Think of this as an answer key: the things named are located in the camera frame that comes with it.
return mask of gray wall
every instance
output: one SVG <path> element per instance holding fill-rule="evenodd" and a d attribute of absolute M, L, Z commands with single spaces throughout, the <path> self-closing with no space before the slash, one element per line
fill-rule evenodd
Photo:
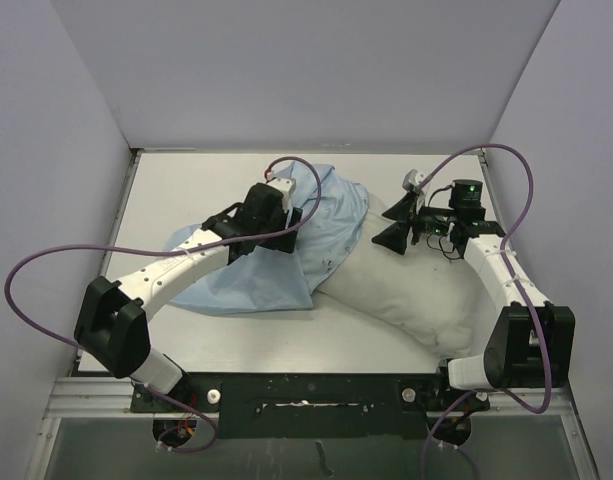
<path fill-rule="evenodd" d="M 515 244 L 577 317 L 572 387 L 603 479 L 613 479 L 613 0 L 563 1 L 494 141 L 528 157 L 535 203 Z M 505 217 L 526 198 L 518 162 L 494 155 Z"/>
<path fill-rule="evenodd" d="M 131 146 L 442 153 L 490 137 L 557 2 L 53 5 Z"/>
<path fill-rule="evenodd" d="M 105 242 L 129 161 L 101 94 L 48 0 L 0 0 L 0 478 L 23 478 L 68 349 L 4 302 L 8 270 L 66 242 Z M 70 334 L 99 256 L 63 254 L 14 284 L 21 305 Z"/>

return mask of metal frame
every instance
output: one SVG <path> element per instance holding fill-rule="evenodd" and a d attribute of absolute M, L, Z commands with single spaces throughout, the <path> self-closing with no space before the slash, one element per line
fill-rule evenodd
<path fill-rule="evenodd" d="M 131 161 L 126 172 L 117 213 L 110 232 L 110 243 L 114 243 L 117 239 L 131 188 L 137 173 L 137 167 L 139 166 L 141 154 L 144 151 L 158 150 L 139 150 L 137 151 L 133 161 Z M 180 149 L 175 151 L 193 152 L 197 150 Z M 491 197 L 493 210 L 497 217 L 497 221 L 505 228 L 505 224 L 499 211 L 497 196 L 495 195 L 490 173 L 488 171 L 488 162 L 485 152 L 480 150 L 474 153 L 480 158 L 482 173 Z M 101 262 L 100 274 L 103 275 L 106 273 L 109 262 L 110 255 L 105 254 Z M 77 374 L 78 360 L 79 355 L 74 366 L 73 374 L 75 375 Z M 539 404 L 543 398 L 542 389 L 515 389 L 514 391 L 525 401 L 531 404 Z M 41 480 L 45 477 L 62 418 L 167 419 L 179 418 L 183 415 L 182 413 L 174 412 L 156 414 L 131 413 L 130 405 L 132 396 L 133 385 L 127 379 L 117 380 L 112 377 L 100 376 L 64 377 L 56 379 L 42 420 L 40 431 L 38 432 L 39 438 L 29 462 L 26 480 Z M 489 401 L 491 405 L 490 411 L 477 413 L 476 415 L 532 415 L 515 403 L 515 401 L 513 401 L 510 397 L 502 393 L 489 394 Z M 428 416 L 431 418 L 439 417 L 439 415 L 440 414 L 437 412 L 428 413 Z M 450 416 L 456 415 L 461 415 L 461 413 L 456 412 Z M 570 390 L 554 389 L 551 406 L 543 415 L 558 415 L 561 417 L 579 477 L 583 480 L 597 480 L 599 478 L 597 469 L 588 447 L 588 443 L 583 434 L 579 417 L 571 400 Z M 219 418 L 218 413 L 209 413 L 208 416 L 213 419 Z"/>

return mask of gray panel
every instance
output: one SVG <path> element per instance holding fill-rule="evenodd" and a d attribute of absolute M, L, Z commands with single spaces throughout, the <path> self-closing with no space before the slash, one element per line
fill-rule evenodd
<path fill-rule="evenodd" d="M 557 3 L 53 0 L 133 147 L 380 153 L 488 140 Z"/>
<path fill-rule="evenodd" d="M 572 389 L 613 479 L 613 0 L 561 3 L 493 139 L 533 166 L 535 202 L 514 244 L 540 289 L 576 314 Z M 508 222 L 524 173 L 506 155 L 490 164 Z"/>
<path fill-rule="evenodd" d="M 12 313 L 6 274 L 42 248 L 106 242 L 129 158 L 49 1 L 0 0 L 0 478 L 23 478 L 55 376 L 73 355 Z M 70 335 L 99 255 L 36 263 L 13 294 L 31 317 Z"/>
<path fill-rule="evenodd" d="M 578 478 L 559 417 L 477 417 L 473 425 L 467 450 L 482 479 Z M 323 440 L 324 468 L 315 440 L 228 440 L 203 453 L 169 455 L 155 453 L 150 427 L 143 419 L 64 419 L 46 478 L 327 479 L 327 470 L 335 480 L 420 478 L 422 441 Z M 464 458 L 448 449 L 434 449 L 428 465 L 433 480 L 474 478 Z"/>

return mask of white tabletop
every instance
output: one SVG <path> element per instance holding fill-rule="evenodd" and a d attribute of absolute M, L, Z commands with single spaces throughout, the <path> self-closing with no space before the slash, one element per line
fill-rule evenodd
<path fill-rule="evenodd" d="M 143 153 L 116 244 L 161 249 L 170 234 L 200 223 L 241 201 L 278 154 Z M 311 163 L 335 165 L 386 205 L 399 200 L 411 168 L 430 173 L 445 157 L 432 155 L 301 154 Z M 479 159 L 465 155 L 431 182 L 430 191 L 454 179 L 483 181 Z M 433 206 L 445 206 L 448 192 Z M 494 219 L 488 190 L 482 205 Z M 115 279 L 150 263 L 113 254 L 106 276 Z M 432 373 L 438 358 L 396 327 L 315 293 L 315 309 L 210 317 L 165 306 L 150 322 L 154 347 L 189 372 Z M 104 371 L 84 353 L 81 372 Z"/>

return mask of blue garment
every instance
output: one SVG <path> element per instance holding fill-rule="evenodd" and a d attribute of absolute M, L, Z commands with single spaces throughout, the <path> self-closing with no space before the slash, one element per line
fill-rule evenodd
<path fill-rule="evenodd" d="M 295 253 L 257 247 L 231 265 L 199 279 L 171 304 L 209 315 L 312 308 L 310 295 L 357 245 L 368 210 L 363 185 L 343 179 L 332 165 L 314 165 L 322 180 L 322 200 L 313 217 L 299 229 Z M 292 204 L 312 209 L 317 184 L 304 165 L 292 163 L 278 174 L 297 181 Z M 175 232 L 171 250 L 199 225 Z"/>

